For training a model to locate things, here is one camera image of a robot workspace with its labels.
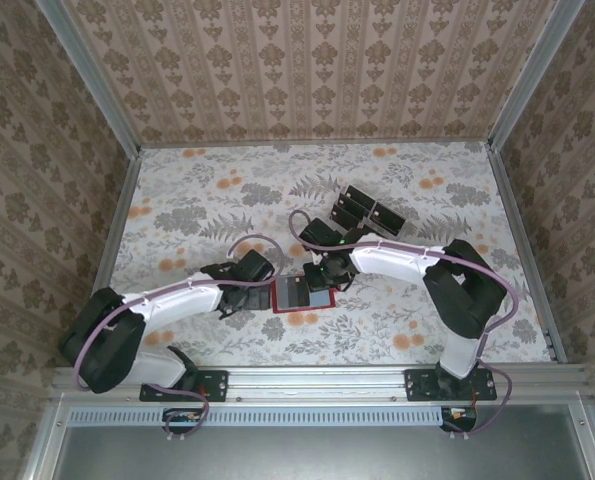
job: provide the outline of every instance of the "gray leaf pattern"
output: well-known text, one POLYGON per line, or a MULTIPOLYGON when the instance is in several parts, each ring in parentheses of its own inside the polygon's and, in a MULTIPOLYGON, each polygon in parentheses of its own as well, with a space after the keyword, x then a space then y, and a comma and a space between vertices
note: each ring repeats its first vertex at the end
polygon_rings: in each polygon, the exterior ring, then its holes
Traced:
MULTIPOLYGON (((497 192, 483 187, 495 185, 483 144, 146 149, 140 155, 134 214, 111 281, 118 292, 154 289, 225 262, 237 238, 257 232, 277 240, 285 271, 298 273, 310 256, 288 231, 289 213, 300 208, 329 222, 339 193, 353 184, 403 215, 401 241, 467 240, 517 288, 517 320, 493 332, 484 358, 550 360, 503 207, 497 192)), ((298 230, 305 225, 302 218, 296 222, 298 230)), ((256 239, 240 244, 235 259, 250 248, 279 265, 279 252, 256 239)), ((164 327, 159 342, 205 366, 435 363, 441 355, 446 327, 423 286, 362 275, 336 301, 337 308, 290 314, 195 315, 164 327)), ((27 356, 10 354, 5 364, 18 375, 32 367, 27 356)))

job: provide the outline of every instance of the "patterned wallpaper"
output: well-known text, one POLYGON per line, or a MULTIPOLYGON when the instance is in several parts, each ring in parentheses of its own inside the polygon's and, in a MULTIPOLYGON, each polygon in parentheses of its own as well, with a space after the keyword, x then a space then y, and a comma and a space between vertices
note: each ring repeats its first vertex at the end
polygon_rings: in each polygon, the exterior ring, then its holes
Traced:
POLYGON ((0 478, 32 445, 126 163, 38 8, 0 0, 0 478))
POLYGON ((554 0, 67 0, 142 143, 484 138, 554 0))
POLYGON ((568 355, 595 384, 595 0, 502 155, 568 355))

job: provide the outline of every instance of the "floral tablecloth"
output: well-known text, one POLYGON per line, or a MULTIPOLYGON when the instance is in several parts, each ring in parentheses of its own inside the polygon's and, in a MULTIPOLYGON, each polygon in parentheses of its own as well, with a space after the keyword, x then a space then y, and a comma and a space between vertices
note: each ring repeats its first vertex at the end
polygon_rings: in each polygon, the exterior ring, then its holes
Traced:
MULTIPOLYGON (((515 285, 519 314, 491 335, 487 360, 550 360, 482 143, 157 149, 141 158, 111 282, 118 292, 150 290, 226 261, 229 246, 252 232, 275 238, 288 271, 298 272, 308 255, 290 236, 289 213, 326 218, 352 184, 403 214, 400 240, 462 238, 515 285)), ((250 248, 277 263, 261 241, 242 244, 238 255, 250 248)), ((146 342, 176 345, 199 365, 405 364, 436 362, 445 334, 423 286, 362 275, 334 309, 240 312, 221 321, 195 315, 146 342)))

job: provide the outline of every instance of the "purple cable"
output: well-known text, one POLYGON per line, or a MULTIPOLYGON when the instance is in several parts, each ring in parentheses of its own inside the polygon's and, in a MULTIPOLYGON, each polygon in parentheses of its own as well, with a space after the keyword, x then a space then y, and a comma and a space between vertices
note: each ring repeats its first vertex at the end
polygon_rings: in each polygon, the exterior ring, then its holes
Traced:
MULTIPOLYGON (((267 237, 265 235, 256 234, 256 233, 251 234, 251 235, 246 235, 244 237, 241 237, 239 240, 237 240, 233 244, 232 247, 230 247, 230 250, 228 250, 228 255, 230 256, 232 254, 233 250, 235 249, 235 247, 237 245, 239 245, 244 240, 248 240, 249 238, 259 238, 261 240, 266 240, 267 242, 270 242, 279 251, 280 263, 279 263, 279 267, 277 268, 277 272, 275 273, 275 275, 267 278, 266 280, 262 280, 260 282, 242 282, 239 280, 197 280, 195 282, 192 282, 192 286, 200 287, 200 286, 205 286, 205 285, 232 285, 235 287, 261 287, 262 285, 268 285, 268 284, 274 282, 277 279, 277 277, 279 277, 281 275, 281 272, 284 270, 284 265, 285 265, 286 261, 285 261, 284 252, 281 249, 281 246, 272 238, 267 237)), ((108 314, 101 322, 99 322, 99 325, 97 325, 94 328, 94 330, 91 332, 89 337, 84 342, 84 345, 81 347, 81 350, 79 351, 79 355, 77 356, 77 360, 75 360, 75 365, 73 366, 73 383, 75 384, 75 387, 77 387, 82 392, 87 392, 88 390, 90 390, 88 387, 85 387, 84 385, 82 385, 81 382, 79 381, 79 371, 81 370, 81 365, 84 362, 84 358, 86 357, 86 354, 88 353, 88 350, 90 350, 90 347, 93 344, 93 342, 95 341, 95 339, 99 336, 99 334, 102 332, 102 330, 104 328, 106 328, 106 326, 108 326, 108 324, 115 317, 117 317, 117 315, 119 315, 122 312, 125 312, 126 310, 128 310, 131 307, 141 304, 144 301, 150 302, 150 301, 155 300, 156 298, 159 298, 163 295, 168 295, 170 293, 178 292, 180 290, 186 290, 190 287, 191 287, 191 284, 189 284, 188 281, 176 283, 176 284, 170 285, 169 287, 162 288, 161 290, 157 290, 150 294, 144 295, 143 297, 131 300, 130 302, 125 303, 125 304, 121 305, 120 307, 116 308, 115 310, 113 310, 112 312, 110 312, 110 314, 108 314)))
POLYGON ((449 261, 452 263, 462 265, 464 267, 471 268, 473 270, 477 270, 478 272, 481 272, 484 275, 489 276, 490 278, 495 280, 497 283, 499 283, 502 287, 504 287, 506 289, 506 291, 510 294, 510 297, 513 301, 513 305, 511 307, 510 311, 506 315, 504 315, 502 318, 500 318, 496 322, 493 322, 492 324, 490 324, 488 327, 486 327, 484 329, 484 333, 482 335, 482 339, 481 339, 481 342, 479 343, 479 348, 477 349, 477 353, 475 356, 475 358, 479 361, 479 363, 484 368, 488 368, 490 371, 503 376, 506 379, 506 381, 508 382, 508 389, 506 391, 506 395, 504 395, 504 398, 502 399, 501 403, 499 404, 499 409, 497 410, 497 412, 495 412, 495 415, 493 415, 492 418, 490 420, 488 420, 482 426, 477 427, 474 430, 471 430, 470 432, 468 432, 468 435, 473 435, 475 433, 479 433, 482 430, 485 430, 486 428, 488 428, 499 417, 499 415, 501 414, 503 409, 506 407, 506 404, 508 403, 508 400, 510 399, 510 395, 513 391, 513 382, 512 382, 512 379, 510 378, 510 376, 506 372, 503 372, 503 371, 499 370, 498 368, 491 367, 490 365, 488 365, 481 359, 481 354, 484 351, 486 342, 488 341, 488 335, 490 334, 490 332, 492 332, 495 328, 500 327, 501 325, 506 323, 508 320, 510 320, 513 316, 515 316, 515 314, 517 313, 517 310, 519 310, 519 296, 517 295, 516 290, 510 285, 510 283, 508 283, 508 281, 506 279, 504 279, 497 273, 493 272, 492 270, 490 270, 488 268, 482 267, 481 265, 470 262, 468 260, 464 260, 462 258, 453 257, 452 255, 446 255, 445 253, 430 251, 424 247, 401 245, 398 243, 389 242, 388 240, 383 240, 383 241, 372 241, 371 240, 371 241, 366 241, 366 242, 337 245, 334 247, 322 247, 320 245, 315 245, 315 244, 307 242, 306 240, 299 237, 299 234, 297 233, 297 231, 295 230, 295 226, 293 225, 293 218, 295 217, 295 215, 304 215, 306 218, 309 218, 308 214, 306 212, 304 212, 303 210, 293 210, 291 212, 291 214, 288 216, 288 228, 290 229, 290 233, 292 234, 293 237, 295 237, 302 245, 304 245, 305 247, 308 247, 310 249, 319 250, 319 251, 323 251, 323 252, 335 252, 335 251, 348 250, 349 248, 358 248, 358 247, 392 248, 393 250, 414 253, 414 254, 420 255, 420 256, 439 258, 441 260, 446 260, 446 261, 449 261))
MULTIPOLYGON (((172 394, 172 395, 183 395, 185 397, 193 397, 193 398, 196 398, 197 400, 201 400, 201 402, 204 404, 204 409, 201 412, 201 416, 199 417, 199 420, 197 420, 197 423, 190 430, 188 430, 187 432, 185 432, 183 434, 184 436, 192 435, 193 433, 195 433, 197 430, 199 430, 199 427, 201 427, 202 424, 206 421, 206 418, 208 418, 208 413, 210 412, 210 403, 208 403, 208 400, 203 395, 200 395, 195 392, 191 392, 190 390, 173 390, 171 388, 164 388, 164 387, 160 387, 159 385, 155 385, 153 383, 149 383, 148 386, 150 388, 152 388, 153 390, 157 390, 158 392, 161 392, 161 393, 168 393, 168 394, 172 394)), ((166 423, 164 424, 164 430, 166 431, 167 434, 175 435, 174 433, 172 433, 170 431, 170 421, 173 418, 180 417, 182 415, 184 415, 184 412, 171 412, 168 414, 168 416, 166 417, 166 423)))

